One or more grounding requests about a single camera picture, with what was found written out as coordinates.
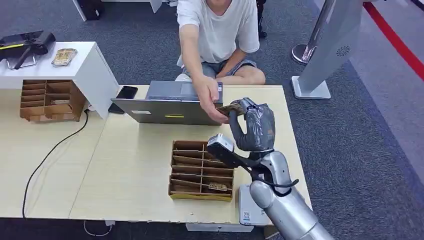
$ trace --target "stack of cards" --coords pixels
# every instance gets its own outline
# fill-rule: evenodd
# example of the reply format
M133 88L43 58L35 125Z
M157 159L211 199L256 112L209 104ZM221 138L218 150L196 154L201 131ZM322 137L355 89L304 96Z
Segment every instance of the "stack of cards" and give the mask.
M230 112L234 110L237 113L237 116L245 114L245 111L243 110L242 106L237 103L233 103L227 106L218 107L216 110L218 110L223 115L229 117Z
M72 59L77 55L78 51L73 48L62 48L57 50L51 64L53 67L66 67Z

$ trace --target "shorts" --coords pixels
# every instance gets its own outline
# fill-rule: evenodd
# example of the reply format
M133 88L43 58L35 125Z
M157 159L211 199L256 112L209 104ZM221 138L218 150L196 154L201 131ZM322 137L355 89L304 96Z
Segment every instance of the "shorts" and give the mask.
M204 61L201 63L203 74L205 76L215 79L217 77L217 74L221 72L221 70L224 68L226 63L227 63L227 60L219 62L219 63L210 63L210 62ZM243 66L252 66L256 68L256 62L248 60L248 59L244 59L241 62L239 62L235 67L233 67L229 72L227 72L225 76L233 76L237 72L237 70L239 70ZM190 77L190 73L186 67L182 68L182 73Z

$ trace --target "white t-shirt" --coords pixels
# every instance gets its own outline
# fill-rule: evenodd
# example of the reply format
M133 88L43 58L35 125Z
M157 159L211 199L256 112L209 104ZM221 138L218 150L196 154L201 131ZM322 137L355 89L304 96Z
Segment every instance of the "white t-shirt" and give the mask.
M179 0L179 27L199 27L198 51L203 62L220 63L230 58L238 47L245 53L259 49L258 9L255 0L232 0L222 16L217 16L206 0ZM180 56L178 66L183 65Z

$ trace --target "qr code sticker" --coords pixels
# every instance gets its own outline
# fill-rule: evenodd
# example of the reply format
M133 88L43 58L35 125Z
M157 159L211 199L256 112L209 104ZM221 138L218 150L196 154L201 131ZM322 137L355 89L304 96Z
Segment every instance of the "qr code sticker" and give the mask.
M243 212L243 220L250 221L251 220L251 213L248 211Z

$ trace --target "metal stand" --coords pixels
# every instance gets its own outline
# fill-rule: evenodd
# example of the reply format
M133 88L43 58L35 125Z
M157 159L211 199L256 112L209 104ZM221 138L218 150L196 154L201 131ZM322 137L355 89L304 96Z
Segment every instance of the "metal stand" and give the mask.
M319 47L300 76L291 78L296 98L331 98L325 80L348 60L357 47L363 2L364 0L335 1Z
M314 90L312 91L303 91L299 85L299 76L291 77L291 85L293 86L294 96L297 99L319 99L319 100L328 100L331 99L331 94L329 88L327 87L326 81L321 82Z
M310 36L309 42L307 44L298 44L291 49L291 55L297 63L303 65L308 64L309 60L314 54L314 51L317 48L318 36L330 14L330 10L334 4L334 1L335 0L325 0L321 12L319 13L318 20L316 21L315 27L313 29L312 35Z

